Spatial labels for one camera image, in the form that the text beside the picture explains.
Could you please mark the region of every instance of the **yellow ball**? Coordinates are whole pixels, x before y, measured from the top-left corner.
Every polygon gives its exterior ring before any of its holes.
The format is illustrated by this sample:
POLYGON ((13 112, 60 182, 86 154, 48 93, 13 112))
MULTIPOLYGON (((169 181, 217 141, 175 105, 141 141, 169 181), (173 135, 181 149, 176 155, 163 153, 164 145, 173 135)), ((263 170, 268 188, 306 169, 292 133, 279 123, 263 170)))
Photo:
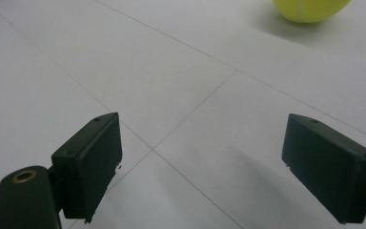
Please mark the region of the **yellow ball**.
POLYGON ((343 9, 350 0, 274 0, 281 15, 297 23, 323 21, 343 9))

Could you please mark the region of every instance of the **tile grout line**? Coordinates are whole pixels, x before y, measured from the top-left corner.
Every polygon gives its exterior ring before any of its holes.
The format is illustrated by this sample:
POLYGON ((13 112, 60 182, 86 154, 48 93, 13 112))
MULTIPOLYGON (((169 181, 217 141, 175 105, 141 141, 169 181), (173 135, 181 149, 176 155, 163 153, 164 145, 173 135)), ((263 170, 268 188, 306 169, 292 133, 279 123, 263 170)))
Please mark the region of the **tile grout line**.
POLYGON ((278 88, 275 88, 275 87, 273 87, 272 85, 267 84, 267 83, 265 83, 265 82, 261 81, 260 79, 257 79, 257 78, 255 78, 255 77, 251 76, 250 74, 244 73, 244 72, 242 72, 241 70, 237 70, 237 71, 238 71, 238 72, 240 72, 240 73, 243 73, 243 74, 247 75, 248 77, 250 77, 251 79, 253 79, 253 80, 255 80, 255 81, 257 81, 257 82, 259 82, 259 83, 261 83, 261 84, 263 84, 263 85, 265 85, 265 86, 267 86, 267 87, 271 88, 271 89, 273 89, 274 91, 277 91, 277 92, 279 92, 279 93, 281 93, 281 94, 284 94, 284 95, 286 95, 286 96, 290 97, 291 99, 293 99, 293 100, 295 100, 295 101, 297 101, 297 102, 299 102, 299 103, 302 103, 302 104, 306 105, 307 107, 309 107, 309 108, 311 108, 311 109, 313 109, 313 110, 315 110, 315 111, 318 111, 318 112, 320 112, 320 113, 322 113, 322 114, 324 114, 324 115, 327 115, 328 117, 331 117, 332 119, 334 119, 334 120, 336 120, 336 121, 338 121, 338 122, 340 122, 340 123, 342 123, 342 124, 344 124, 344 125, 346 125, 346 126, 348 126, 348 127, 352 128, 353 130, 356 130, 356 131, 358 131, 358 132, 360 132, 360 133, 362 133, 362 134, 366 135, 366 132, 359 130, 357 127, 354 127, 354 126, 352 126, 352 125, 350 125, 350 124, 346 123, 345 121, 340 120, 339 118, 336 118, 336 117, 334 117, 334 116, 332 116, 332 115, 330 115, 330 114, 327 114, 327 113, 325 113, 325 112, 323 112, 323 111, 320 111, 318 108, 313 107, 312 105, 310 105, 310 104, 308 104, 308 103, 306 103, 306 102, 304 102, 304 101, 302 101, 302 100, 300 100, 300 99, 298 99, 298 98, 296 98, 296 97, 294 97, 294 96, 292 96, 292 95, 290 95, 290 94, 284 93, 283 91, 279 90, 278 88))
POLYGON ((173 37, 173 36, 171 36, 171 35, 168 35, 168 34, 164 33, 163 31, 160 31, 160 30, 158 30, 158 29, 156 29, 156 28, 154 28, 154 27, 152 27, 152 26, 150 26, 150 25, 147 25, 147 24, 143 23, 142 21, 139 21, 138 19, 135 19, 135 18, 133 18, 132 16, 129 16, 129 15, 127 15, 126 13, 124 13, 124 12, 122 12, 122 11, 118 10, 118 9, 115 9, 115 8, 113 8, 113 7, 111 7, 111 6, 107 5, 107 4, 105 4, 105 3, 102 3, 102 2, 100 2, 99 0, 92 0, 92 1, 94 1, 94 2, 96 2, 96 3, 98 3, 98 4, 100 4, 100 5, 102 5, 102 6, 103 6, 103 7, 105 7, 105 8, 108 8, 108 9, 110 9, 110 10, 113 10, 113 11, 115 11, 115 12, 117 12, 117 13, 120 13, 121 15, 124 15, 124 16, 126 16, 126 17, 130 18, 131 20, 133 20, 133 21, 135 21, 135 22, 137 22, 137 23, 139 23, 139 24, 143 25, 144 27, 147 27, 147 28, 149 28, 149 29, 151 29, 151 30, 153 30, 153 31, 157 31, 157 32, 161 33, 162 35, 165 35, 166 37, 169 37, 170 39, 172 39, 172 40, 174 40, 174 41, 176 41, 176 42, 178 42, 178 43, 180 43, 180 44, 182 44, 182 45, 184 45, 184 46, 186 46, 186 47, 188 47, 188 48, 190 48, 190 49, 192 49, 192 50, 194 50, 194 51, 200 52, 200 53, 202 53, 202 54, 204 54, 204 55, 206 55, 206 56, 210 57, 212 60, 217 61, 218 63, 221 63, 221 64, 223 64, 223 65, 225 65, 225 66, 227 66, 227 67, 229 67, 229 68, 231 68, 231 69, 233 69, 233 70, 236 70, 236 68, 235 68, 235 67, 233 67, 233 66, 231 66, 231 65, 229 65, 229 64, 227 64, 227 63, 225 63, 225 62, 223 62, 223 61, 221 61, 221 60, 219 60, 219 59, 217 59, 217 58, 215 58, 215 57, 213 57, 213 56, 211 56, 210 54, 207 54, 207 53, 205 53, 205 52, 203 52, 203 51, 201 51, 201 50, 199 50, 199 49, 197 49, 197 48, 195 48, 195 47, 193 47, 193 46, 191 46, 191 45, 189 45, 189 44, 186 44, 185 42, 183 42, 183 41, 181 41, 181 40, 179 40, 179 39, 177 39, 177 38, 175 38, 175 37, 173 37))
POLYGON ((169 163, 162 155, 160 155, 157 151, 153 150, 158 156, 160 156, 166 163, 168 163, 178 174, 180 174, 186 181, 188 181, 193 188, 195 188, 203 197, 205 197, 209 202, 211 202, 216 208, 218 208, 225 216, 227 216, 230 220, 232 220, 238 227, 244 229, 236 220, 234 220, 228 213, 226 213, 222 208, 220 208, 215 202, 213 202, 209 197, 207 197, 197 186, 195 186, 191 181, 189 181, 182 173, 180 173, 174 166, 169 163))
POLYGON ((117 185, 126 175, 128 175, 133 169, 135 169, 135 167, 138 166, 138 164, 140 164, 141 161, 144 160, 151 152, 154 152, 154 150, 150 149, 149 152, 147 152, 138 162, 136 162, 136 164, 129 170, 129 172, 127 172, 124 176, 122 176, 119 180, 117 180, 117 182, 115 182, 114 185, 111 188, 109 188, 109 190, 106 191, 105 195, 109 193, 112 190, 112 188, 114 188, 115 185, 117 185))
POLYGON ((352 126, 352 125, 350 125, 350 124, 348 124, 348 123, 346 123, 346 122, 344 122, 344 121, 340 120, 339 118, 336 118, 336 117, 334 117, 334 116, 332 116, 332 115, 330 115, 330 114, 327 114, 327 113, 325 113, 325 112, 323 112, 323 111, 320 111, 318 108, 313 107, 312 105, 309 105, 308 103, 306 103, 306 102, 304 102, 304 101, 302 101, 302 100, 300 100, 300 99, 298 99, 298 98, 295 98, 295 97, 294 97, 294 96, 292 96, 292 95, 286 94, 286 93, 282 92, 281 90, 279 90, 279 89, 277 89, 277 88, 275 88, 275 87, 273 87, 273 86, 269 85, 268 83, 263 82, 262 80, 257 79, 257 78, 256 78, 256 77, 254 77, 254 76, 251 76, 250 74, 244 73, 244 72, 242 72, 241 70, 239 70, 238 68, 236 68, 236 67, 234 67, 234 66, 232 66, 232 65, 230 65, 230 64, 228 64, 228 63, 226 63, 226 62, 224 62, 224 61, 222 61, 222 60, 219 60, 219 59, 217 59, 216 57, 211 56, 210 54, 207 54, 207 53, 205 53, 205 52, 203 52, 203 51, 201 51, 201 50, 199 50, 199 49, 197 49, 197 48, 195 48, 195 47, 193 47, 193 46, 191 46, 191 45, 189 45, 189 44, 186 44, 185 42, 183 42, 183 41, 181 41, 181 40, 179 40, 179 39, 177 39, 177 38, 174 38, 174 37, 172 37, 171 35, 168 35, 168 34, 164 33, 163 31, 160 31, 160 30, 158 30, 158 29, 156 29, 156 28, 154 28, 154 27, 152 27, 152 26, 149 26, 149 25, 147 25, 147 24, 145 24, 145 23, 143 23, 143 22, 139 21, 138 19, 135 19, 135 18, 133 18, 132 16, 127 15, 126 13, 124 13, 124 12, 122 12, 122 11, 120 11, 120 10, 117 10, 117 9, 115 9, 115 8, 111 7, 111 6, 108 6, 108 5, 106 5, 106 4, 102 3, 102 2, 100 2, 100 0, 93 0, 93 1, 97 2, 98 4, 100 4, 100 5, 102 5, 102 6, 106 7, 106 8, 109 8, 109 9, 111 9, 111 10, 114 10, 114 11, 116 11, 116 12, 118 12, 118 13, 120 13, 120 14, 124 15, 124 16, 126 16, 126 17, 130 18, 131 20, 133 20, 133 21, 135 21, 135 22, 137 22, 137 23, 139 23, 139 24, 141 24, 141 25, 143 25, 143 26, 145 26, 145 27, 148 27, 148 28, 150 28, 150 29, 152 29, 152 30, 154 30, 154 31, 157 31, 157 32, 159 32, 159 33, 161 33, 161 34, 163 34, 163 35, 165 35, 165 36, 167 36, 167 37, 169 37, 169 38, 171 38, 171 39, 173 39, 173 40, 175 40, 175 41, 179 42, 180 44, 182 44, 182 45, 184 45, 184 46, 187 46, 187 47, 188 47, 188 48, 190 48, 190 49, 193 49, 193 50, 195 50, 195 51, 197 51, 197 52, 200 52, 200 53, 202 53, 202 54, 204 54, 204 55, 206 55, 206 56, 209 56, 211 59, 213 59, 213 60, 215 60, 215 61, 217 61, 217 62, 219 62, 219 63, 221 63, 221 64, 223 64, 223 65, 225 65, 225 66, 227 66, 227 67, 229 67, 229 68, 231 68, 231 69, 234 69, 235 71, 238 71, 238 72, 240 72, 240 73, 243 73, 243 74, 245 74, 245 75, 248 75, 250 78, 252 78, 252 79, 256 80, 257 82, 259 82, 259 83, 261 83, 261 84, 263 84, 263 85, 265 85, 265 86, 268 86, 269 88, 271 88, 271 89, 273 89, 273 90, 275 90, 275 91, 277 91, 277 92, 279 92, 279 93, 281 93, 281 94, 284 94, 284 95, 286 95, 286 96, 289 96, 290 98, 294 99, 295 101, 298 101, 298 102, 300 102, 300 103, 302 103, 302 104, 304 104, 304 105, 308 106, 309 108, 311 108, 311 109, 313 109, 313 110, 316 110, 316 111, 318 111, 318 112, 320 112, 320 113, 322 113, 322 114, 324 114, 324 115, 327 115, 328 117, 331 117, 331 118, 333 118, 334 120, 336 120, 336 121, 338 121, 338 122, 340 122, 340 123, 342 123, 342 124, 344 124, 344 125, 346 125, 346 126, 348 126, 348 127, 352 128, 352 129, 354 129, 354 130, 356 130, 356 131, 359 131, 359 132, 363 133, 364 135, 366 135, 366 132, 359 130, 357 127, 354 127, 354 126, 352 126))
POLYGON ((77 221, 79 221, 79 219, 77 219, 73 224, 71 224, 71 226, 69 226, 68 229, 72 228, 77 221))
POLYGON ((142 142, 144 142, 151 150, 153 150, 153 147, 151 147, 144 139, 142 139, 138 134, 136 134, 126 123, 124 123, 121 119, 120 122, 123 123, 124 126, 127 127, 138 139, 140 139, 142 142))
POLYGON ((186 121, 187 118, 189 118, 189 116, 191 116, 195 111, 198 110, 198 108, 203 105, 204 102, 206 102, 216 91, 218 91, 230 78, 232 78, 234 76, 234 74, 237 72, 237 70, 234 70, 218 87, 216 87, 216 89, 214 89, 206 98, 203 99, 203 101, 200 102, 200 104, 198 104, 197 106, 195 106, 195 108, 189 112, 189 114, 186 115, 186 117, 184 117, 179 123, 177 123, 176 126, 174 126, 174 128, 169 131, 154 147, 153 150, 156 149, 156 147, 161 144, 169 135, 171 135, 183 122, 186 121))
POLYGON ((15 28, 17 30, 17 32, 19 32, 26 40, 28 40, 37 50, 39 50, 41 53, 43 53, 48 59, 49 61, 51 61, 56 67, 58 67, 65 75, 67 75, 72 81, 74 81, 80 88, 83 89, 83 91, 85 91, 86 93, 88 93, 99 105, 101 105, 105 110, 107 110, 108 112, 110 112, 111 110, 106 107, 98 98, 96 98, 91 92, 89 92, 81 83, 79 83, 74 77, 71 76, 70 73, 68 73, 64 68, 62 68, 61 65, 59 65, 54 59, 52 59, 48 54, 46 54, 46 52, 44 52, 44 50, 42 50, 39 46, 37 46, 31 39, 29 39, 24 33, 22 33, 17 27, 15 27, 11 21, 6 18, 5 16, 3 16, 0 13, 0 17, 2 17, 6 22, 8 22, 13 28, 15 28))

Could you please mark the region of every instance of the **tennis ball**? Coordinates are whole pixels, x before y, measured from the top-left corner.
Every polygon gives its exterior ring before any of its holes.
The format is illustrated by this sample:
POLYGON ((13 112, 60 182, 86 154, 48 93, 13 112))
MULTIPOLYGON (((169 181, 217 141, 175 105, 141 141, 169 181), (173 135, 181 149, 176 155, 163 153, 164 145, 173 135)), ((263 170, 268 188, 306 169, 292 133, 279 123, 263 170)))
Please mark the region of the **tennis ball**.
POLYGON ((297 23, 314 23, 323 21, 341 9, 350 0, 274 0, 281 15, 297 23))

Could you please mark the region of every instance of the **floor tile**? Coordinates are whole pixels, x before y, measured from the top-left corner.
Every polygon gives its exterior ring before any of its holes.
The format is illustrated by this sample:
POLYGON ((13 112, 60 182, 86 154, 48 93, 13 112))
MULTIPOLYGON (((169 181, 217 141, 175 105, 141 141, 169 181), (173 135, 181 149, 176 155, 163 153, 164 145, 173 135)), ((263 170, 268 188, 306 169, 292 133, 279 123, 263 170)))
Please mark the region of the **floor tile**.
POLYGON ((100 203, 91 224, 73 228, 239 228, 152 152, 100 203))
POLYGON ((91 0, 4 0, 0 13, 152 147, 234 71, 91 0))
POLYGON ((366 146, 365 134, 236 73, 155 150, 243 228, 342 228, 281 160, 290 113, 366 146))
POLYGON ((273 1, 99 0, 366 133, 366 4, 285 21, 273 1))

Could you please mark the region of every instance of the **white floor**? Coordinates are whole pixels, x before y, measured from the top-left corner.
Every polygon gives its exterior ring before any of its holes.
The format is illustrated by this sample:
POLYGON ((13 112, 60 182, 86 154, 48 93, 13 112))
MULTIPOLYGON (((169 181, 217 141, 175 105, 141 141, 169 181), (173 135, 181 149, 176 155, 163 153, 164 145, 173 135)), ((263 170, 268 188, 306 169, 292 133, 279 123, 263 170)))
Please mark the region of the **white floor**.
POLYGON ((296 25, 271 0, 0 0, 0 179, 109 112, 122 168, 64 228, 366 228, 280 157, 289 113, 366 146, 366 1, 296 25))

